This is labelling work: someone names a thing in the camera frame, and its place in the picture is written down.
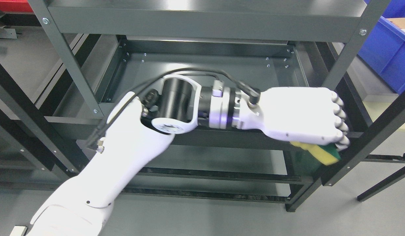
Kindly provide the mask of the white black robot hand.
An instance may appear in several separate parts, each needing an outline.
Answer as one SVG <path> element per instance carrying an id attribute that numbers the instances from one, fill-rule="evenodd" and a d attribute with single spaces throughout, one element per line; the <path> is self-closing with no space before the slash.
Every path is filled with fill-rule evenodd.
<path id="1" fill-rule="evenodd" d="M 340 96 L 325 87 L 272 87 L 249 105 L 242 95 L 238 129 L 261 130 L 280 141 L 326 146 L 338 150 L 350 145 L 346 113 Z"/>

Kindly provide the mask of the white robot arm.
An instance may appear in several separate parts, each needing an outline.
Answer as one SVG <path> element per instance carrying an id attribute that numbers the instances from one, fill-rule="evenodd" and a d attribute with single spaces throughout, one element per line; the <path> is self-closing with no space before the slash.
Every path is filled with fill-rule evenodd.
<path id="1" fill-rule="evenodd" d="M 151 160 L 162 154 L 176 134 L 198 126 L 202 87 L 187 76 L 169 71 L 159 77 L 168 82 L 185 82 L 194 93 L 193 117 L 187 107 L 173 111 L 160 105 L 155 121 L 141 121 L 144 105 L 132 90 L 109 114 L 103 127 L 93 133 L 96 154 L 75 177 L 65 181 L 38 209 L 30 221 L 29 236 L 97 236 L 107 223 L 114 200 L 129 181 Z"/>

